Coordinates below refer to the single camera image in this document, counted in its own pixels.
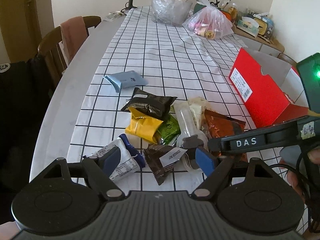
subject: yellow snack package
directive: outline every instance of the yellow snack package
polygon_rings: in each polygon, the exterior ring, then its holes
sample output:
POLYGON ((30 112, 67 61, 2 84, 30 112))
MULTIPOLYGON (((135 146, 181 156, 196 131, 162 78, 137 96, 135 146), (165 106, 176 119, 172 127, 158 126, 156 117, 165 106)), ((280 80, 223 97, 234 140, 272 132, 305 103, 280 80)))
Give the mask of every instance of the yellow snack package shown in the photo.
POLYGON ((133 107, 129 107, 131 112, 130 125, 125 129, 125 133, 139 136, 149 143, 157 143, 154 134, 163 121, 145 115, 133 107))

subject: dark chocolate wrapper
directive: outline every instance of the dark chocolate wrapper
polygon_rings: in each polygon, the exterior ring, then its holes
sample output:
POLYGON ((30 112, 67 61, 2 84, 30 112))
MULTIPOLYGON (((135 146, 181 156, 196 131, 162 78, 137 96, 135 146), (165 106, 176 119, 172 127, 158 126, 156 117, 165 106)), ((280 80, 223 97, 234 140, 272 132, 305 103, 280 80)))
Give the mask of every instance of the dark chocolate wrapper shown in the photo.
POLYGON ((161 185, 168 174, 172 171, 175 163, 163 167, 160 157, 174 149, 175 147, 160 144, 150 144, 147 149, 144 149, 144 156, 148 163, 158 185, 161 185))
POLYGON ((129 107, 134 107, 146 115, 164 121, 170 111, 170 106, 176 99, 177 97, 156 96, 140 88, 134 88, 130 101, 121 111, 129 112, 129 107))

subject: black cable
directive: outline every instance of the black cable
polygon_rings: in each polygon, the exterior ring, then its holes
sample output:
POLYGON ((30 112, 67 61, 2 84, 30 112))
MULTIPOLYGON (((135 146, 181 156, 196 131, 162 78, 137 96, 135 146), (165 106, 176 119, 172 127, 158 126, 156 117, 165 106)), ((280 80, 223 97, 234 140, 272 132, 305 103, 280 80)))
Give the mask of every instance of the black cable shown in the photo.
MULTIPOLYGON (((303 158, 303 153, 301 153, 299 155, 299 158, 297 160, 297 167, 300 166, 300 162, 303 158)), ((285 169, 288 169, 289 171, 292 171, 293 173, 295 173, 298 177, 298 179, 302 182, 305 182, 306 184, 309 185, 309 187, 312 187, 316 190, 320 190, 319 187, 317 187, 316 185, 314 185, 310 180, 308 180, 304 175, 302 175, 299 170, 287 165, 287 164, 273 164, 273 165, 270 165, 270 168, 276 168, 276 167, 281 167, 281 168, 285 168, 285 169)), ((303 195, 305 196, 306 198, 306 205, 308 206, 308 228, 309 228, 309 231, 310 233, 320 233, 320 230, 317 230, 319 224, 320 224, 320 214, 318 215, 318 219, 317 220, 313 220, 311 221, 311 207, 310 205, 312 205, 312 202, 311 202, 311 199, 310 199, 310 196, 309 196, 309 193, 305 187, 305 185, 303 183, 301 183, 301 190, 303 192, 303 195)))
POLYGON ((319 187, 317 187, 316 185, 314 185, 310 180, 308 180, 304 175, 302 175, 299 171, 297 171, 295 168, 287 165, 287 164, 273 164, 270 165, 270 168, 285 168, 288 169, 289 171, 292 171, 293 173, 295 173, 298 177, 298 179, 302 180, 303 182, 305 182, 306 184, 308 184, 310 187, 316 189, 316 190, 320 190, 319 187))
POLYGON ((120 12, 122 12, 124 15, 127 15, 124 11, 129 9, 129 8, 128 8, 128 5, 129 5, 129 2, 126 2, 125 5, 124 5, 125 8, 123 8, 123 9, 120 11, 120 12))
POLYGON ((297 163, 296 163, 296 170, 299 171, 300 170, 300 163, 304 157, 304 155, 308 154, 308 152, 310 152, 312 149, 315 149, 319 146, 319 141, 316 141, 315 143, 312 143, 308 148, 304 148, 303 151, 301 151, 298 159, 297 159, 297 163))

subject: tissue box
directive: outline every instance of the tissue box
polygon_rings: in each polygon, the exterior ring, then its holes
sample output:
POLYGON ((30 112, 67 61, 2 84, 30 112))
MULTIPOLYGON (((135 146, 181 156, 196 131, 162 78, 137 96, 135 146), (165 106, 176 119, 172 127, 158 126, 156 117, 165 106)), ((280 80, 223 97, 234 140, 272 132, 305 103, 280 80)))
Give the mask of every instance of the tissue box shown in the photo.
POLYGON ((249 33, 255 38, 258 36, 258 33, 259 33, 259 28, 256 28, 255 26, 252 25, 252 23, 244 22, 243 20, 238 21, 237 28, 245 31, 246 33, 249 33))
POLYGON ((301 79, 285 61, 241 48, 229 78, 257 128, 308 114, 301 79))

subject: green snack package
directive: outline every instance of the green snack package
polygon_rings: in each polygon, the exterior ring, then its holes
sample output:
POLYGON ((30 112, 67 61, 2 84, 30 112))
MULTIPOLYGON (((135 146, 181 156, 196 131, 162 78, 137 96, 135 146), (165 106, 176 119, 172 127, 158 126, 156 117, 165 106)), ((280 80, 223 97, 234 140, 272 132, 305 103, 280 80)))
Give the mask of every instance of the green snack package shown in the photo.
POLYGON ((158 128, 155 136, 158 144, 169 145, 180 133, 178 121, 171 114, 168 114, 164 122, 158 128))

